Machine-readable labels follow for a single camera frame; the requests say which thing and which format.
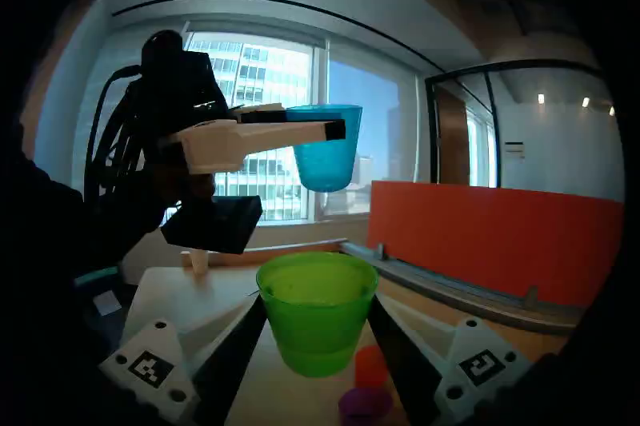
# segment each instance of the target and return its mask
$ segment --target screw hole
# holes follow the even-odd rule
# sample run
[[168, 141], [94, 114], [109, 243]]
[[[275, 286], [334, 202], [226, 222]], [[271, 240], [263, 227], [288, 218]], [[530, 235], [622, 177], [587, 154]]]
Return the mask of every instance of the screw hole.
[[446, 397], [450, 400], [458, 400], [462, 397], [462, 388], [460, 386], [451, 386], [446, 390]]
[[182, 403], [186, 399], [186, 394], [181, 389], [172, 389], [169, 391], [169, 398], [174, 400], [176, 403]]

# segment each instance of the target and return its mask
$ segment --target plastic cup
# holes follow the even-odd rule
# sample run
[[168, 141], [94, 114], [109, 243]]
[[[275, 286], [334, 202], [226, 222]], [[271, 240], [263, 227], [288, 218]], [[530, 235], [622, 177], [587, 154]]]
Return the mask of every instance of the plastic cup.
[[340, 253], [296, 253], [265, 263], [256, 279], [291, 369], [323, 377], [349, 364], [378, 286], [373, 266]]
[[331, 193], [346, 188], [354, 172], [362, 107], [354, 105], [304, 105], [286, 111], [290, 121], [345, 121], [345, 139], [294, 146], [300, 182], [311, 191]]

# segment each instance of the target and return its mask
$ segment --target black cable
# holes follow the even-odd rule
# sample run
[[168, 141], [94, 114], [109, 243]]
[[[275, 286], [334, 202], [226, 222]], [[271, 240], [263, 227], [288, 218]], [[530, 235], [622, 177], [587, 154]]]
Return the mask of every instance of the black cable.
[[95, 144], [95, 136], [98, 132], [98, 123], [100, 122], [100, 114], [102, 113], [102, 105], [105, 102], [106, 92], [111, 86], [111, 83], [119, 80], [121, 78], [133, 77], [140, 74], [140, 65], [133, 66], [125, 66], [120, 70], [116, 71], [114, 74], [110, 76], [110, 78], [106, 81], [104, 88], [102, 88], [102, 92], [100, 93], [100, 98], [98, 99], [98, 106], [96, 107], [94, 114], [94, 122], [91, 124], [91, 132], [89, 133], [89, 143], [86, 147], [86, 157], [85, 157], [85, 199], [87, 199], [87, 185], [90, 184], [90, 169], [91, 163], [94, 158], [94, 144]]

